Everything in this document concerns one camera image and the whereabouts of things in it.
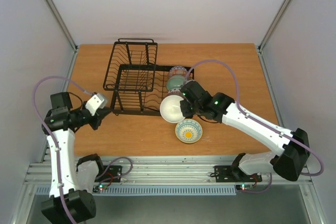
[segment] ceramic bowl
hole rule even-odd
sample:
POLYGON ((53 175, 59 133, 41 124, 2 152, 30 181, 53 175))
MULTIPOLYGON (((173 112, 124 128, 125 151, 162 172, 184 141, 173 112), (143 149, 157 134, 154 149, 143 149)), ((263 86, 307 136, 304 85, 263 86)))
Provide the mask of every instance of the ceramic bowl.
POLYGON ((181 88, 184 82, 184 77, 180 76, 179 74, 171 77, 168 81, 167 81, 167 89, 168 90, 172 90, 172 89, 178 89, 181 88))
POLYGON ((181 67, 181 66, 176 66, 176 67, 173 67, 169 70, 168 76, 172 77, 172 76, 175 76, 175 75, 180 75, 180 76, 185 77, 185 75, 187 73, 188 73, 188 71, 186 70, 186 68, 181 67))
POLYGON ((169 123, 178 123, 185 119, 180 109, 180 101, 183 98, 173 94, 162 100, 160 104, 160 114, 169 123))
POLYGON ((193 119, 185 119, 175 128, 177 138, 186 144, 196 143, 201 139, 202 133, 201 125, 193 119))

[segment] wooden table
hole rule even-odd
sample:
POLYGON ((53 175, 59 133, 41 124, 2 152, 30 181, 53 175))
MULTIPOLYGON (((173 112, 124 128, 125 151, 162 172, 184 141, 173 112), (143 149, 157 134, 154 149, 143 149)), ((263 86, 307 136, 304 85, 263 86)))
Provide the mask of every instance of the wooden table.
MULTIPOLYGON (((73 69, 72 80, 91 92, 102 92, 110 104, 112 92, 102 84, 112 45, 81 45, 73 69)), ((192 66, 204 59, 226 62, 234 70, 240 87, 240 102, 248 110, 277 123, 276 115, 253 44, 159 44, 158 65, 192 66)), ((221 65, 207 63, 195 69, 195 80, 214 95, 223 92, 235 98, 235 85, 230 73, 221 65)), ((69 91, 82 94, 73 85, 69 91)), ((79 105, 76 98, 74 106, 79 105)), ((268 148, 252 137, 224 124, 199 120, 202 138, 195 144, 184 144, 175 136, 175 124, 160 116, 108 115, 97 131, 90 126, 76 133, 75 154, 84 156, 161 156, 161 155, 227 155, 260 153, 268 148)))

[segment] black wire dish rack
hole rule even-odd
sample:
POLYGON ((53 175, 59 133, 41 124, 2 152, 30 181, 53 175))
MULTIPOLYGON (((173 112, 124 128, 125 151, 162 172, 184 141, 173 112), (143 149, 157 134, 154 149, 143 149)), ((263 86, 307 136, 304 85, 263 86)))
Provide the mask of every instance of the black wire dish rack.
MULTIPOLYGON (((156 65, 156 56, 153 39, 118 39, 114 43, 103 84, 105 90, 113 91, 110 108, 114 114, 160 116, 173 66, 156 65)), ((194 70, 190 79, 194 79, 194 70)))

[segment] purple tube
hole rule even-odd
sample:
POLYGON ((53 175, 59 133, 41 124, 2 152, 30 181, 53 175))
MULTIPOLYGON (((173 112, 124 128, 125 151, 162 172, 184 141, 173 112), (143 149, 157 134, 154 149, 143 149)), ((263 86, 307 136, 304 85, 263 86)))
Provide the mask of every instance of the purple tube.
MULTIPOLYGON (((237 104, 237 108, 238 108, 238 110, 239 110, 244 116, 246 116, 245 111, 242 110, 242 108, 240 107, 240 103, 239 103, 239 86, 238 86, 238 80, 237 80, 237 77, 236 77, 235 73, 233 72, 233 70, 229 67, 228 64, 226 64, 226 63, 224 63, 224 62, 222 62, 222 61, 220 61, 220 60, 214 60, 214 59, 211 59, 211 60, 202 60, 202 61, 196 63, 195 65, 193 65, 193 66, 191 67, 191 69, 190 69, 190 70, 188 71, 188 73, 186 74, 185 79, 186 79, 186 80, 188 79, 188 77, 189 77, 191 71, 192 71, 195 67, 197 67, 197 66, 200 65, 200 64, 207 63, 207 62, 219 63, 219 64, 223 65, 224 67, 226 67, 227 70, 229 70, 229 72, 231 73, 231 75, 232 75, 232 77, 233 77, 233 79, 234 79, 234 81, 235 81, 235 85, 236 85, 236 104, 237 104)), ((251 120, 253 120, 253 121, 255 121, 255 122, 261 124, 262 126, 266 127, 267 129, 269 129, 269 130, 271 130, 271 131, 277 133, 277 134, 280 134, 280 133, 281 133, 279 130, 277 130, 277 129, 275 129, 275 128, 269 126, 269 125, 267 125, 266 123, 264 123, 264 122, 258 120, 257 118, 254 118, 254 117, 251 116, 251 115, 248 115, 247 117, 250 118, 251 120)), ((313 154, 313 155, 315 156, 315 158, 316 158, 316 159, 319 161, 319 163, 320 163, 321 168, 320 168, 320 170, 319 170, 317 173, 301 173, 301 175, 305 175, 305 176, 319 176, 319 175, 321 175, 321 174, 324 172, 324 163, 323 163, 321 157, 320 157, 315 151, 313 151, 313 150, 312 150, 311 148, 309 148, 308 146, 302 144, 301 142, 297 141, 296 139, 294 139, 294 138, 292 138, 292 137, 290 137, 290 136, 287 136, 287 135, 284 134, 283 137, 285 137, 285 138, 287 138, 287 139, 293 141, 293 142, 296 143, 297 145, 299 145, 299 146, 301 146, 302 148, 306 149, 308 152, 310 152, 311 154, 313 154)))

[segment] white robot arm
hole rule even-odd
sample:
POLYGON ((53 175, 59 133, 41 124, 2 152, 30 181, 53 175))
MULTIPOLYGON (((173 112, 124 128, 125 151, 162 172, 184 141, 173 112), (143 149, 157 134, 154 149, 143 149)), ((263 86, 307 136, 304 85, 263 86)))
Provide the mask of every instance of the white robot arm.
POLYGON ((243 175, 273 171, 290 181, 298 179, 310 153, 289 138, 309 147, 305 131, 297 129, 293 132, 272 124, 242 106, 238 108, 235 100, 223 93, 211 96, 196 81, 183 85, 181 92, 186 97, 180 102, 184 117, 191 118, 196 114, 235 127, 271 150, 254 155, 239 154, 231 166, 237 181, 243 175))
POLYGON ((74 132, 86 124, 89 124, 93 130, 98 129, 101 120, 111 110, 105 107, 107 99, 97 93, 94 93, 81 108, 75 110, 71 110, 72 104, 68 92, 53 94, 50 98, 53 108, 48 112, 44 121, 55 136, 58 148, 51 135, 43 127, 50 146, 52 180, 49 200, 41 203, 41 211, 52 224, 71 223, 61 206, 60 193, 62 192, 72 217, 80 223, 96 215, 92 189, 97 175, 103 172, 103 164, 97 154, 92 154, 81 158, 76 167, 73 153, 74 132), (57 151, 59 151, 60 166, 57 162, 57 151), (61 174, 61 185, 58 183, 59 173, 61 174))

